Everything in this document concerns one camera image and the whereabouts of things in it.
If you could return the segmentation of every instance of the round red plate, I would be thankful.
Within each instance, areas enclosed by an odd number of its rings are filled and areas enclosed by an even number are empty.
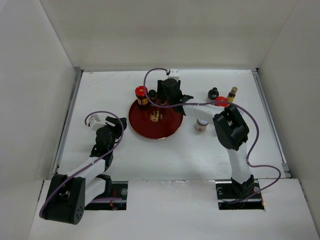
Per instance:
[[[133,130],[147,139],[164,139],[180,127],[183,115],[172,108],[158,108],[148,105],[141,109],[134,101],[129,110],[129,122]]]

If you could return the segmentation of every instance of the small bottle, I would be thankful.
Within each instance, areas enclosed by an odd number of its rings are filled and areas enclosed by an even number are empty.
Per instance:
[[[208,91],[208,98],[209,98],[211,101],[216,100],[217,97],[219,97],[218,88],[214,87],[214,88],[212,88],[212,89],[210,89],[210,90]]]
[[[166,99],[165,97],[160,98],[159,104],[160,104],[161,106],[166,105],[166,103],[167,103],[167,99]]]
[[[198,132],[202,133],[202,132],[204,132],[206,130],[208,124],[209,124],[208,121],[197,118],[197,120],[195,122],[195,125],[194,125],[194,128]]]
[[[148,93],[149,98],[151,99],[151,101],[155,104],[156,103],[156,99],[157,99],[157,92],[156,90],[151,89]]]
[[[236,86],[234,86],[231,91],[229,92],[228,96],[226,97],[226,99],[228,99],[228,102],[233,102],[236,96],[236,92],[238,91],[238,88]]]

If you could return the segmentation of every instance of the white wall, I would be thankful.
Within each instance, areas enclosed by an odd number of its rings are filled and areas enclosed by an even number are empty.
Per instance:
[[[298,0],[41,0],[74,66],[257,68]]]
[[[27,239],[75,71],[39,0],[0,0],[0,239]]]
[[[320,1],[300,0],[259,69],[292,175],[320,232]]]

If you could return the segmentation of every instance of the red lid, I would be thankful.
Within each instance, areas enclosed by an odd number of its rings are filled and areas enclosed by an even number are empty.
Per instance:
[[[138,97],[144,97],[145,96],[145,92],[144,92],[144,86],[138,86],[135,89],[135,95],[137,95]]]
[[[225,101],[225,102],[228,102],[228,99],[225,98],[224,96],[218,96],[216,99],[216,101]],[[228,107],[228,103],[224,103],[224,102],[220,102],[220,103],[216,103],[215,104],[216,106],[219,106],[219,107]]]

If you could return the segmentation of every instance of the bottle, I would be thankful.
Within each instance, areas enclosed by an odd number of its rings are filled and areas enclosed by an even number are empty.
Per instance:
[[[228,99],[228,102],[233,102],[236,96],[236,92],[238,91],[238,88],[236,86],[234,86],[231,91],[229,92],[228,96],[226,97],[226,99]]]
[[[156,103],[156,99],[157,99],[157,92],[156,90],[151,89],[148,93],[149,98],[151,99],[151,101],[155,104]]]
[[[148,99],[145,95],[144,86],[138,86],[135,89],[136,100],[141,108],[148,106]]]
[[[211,101],[216,100],[217,97],[219,97],[218,88],[214,87],[208,91],[208,98]]]
[[[159,105],[164,106],[167,103],[167,96],[166,95],[158,95],[159,98]]]

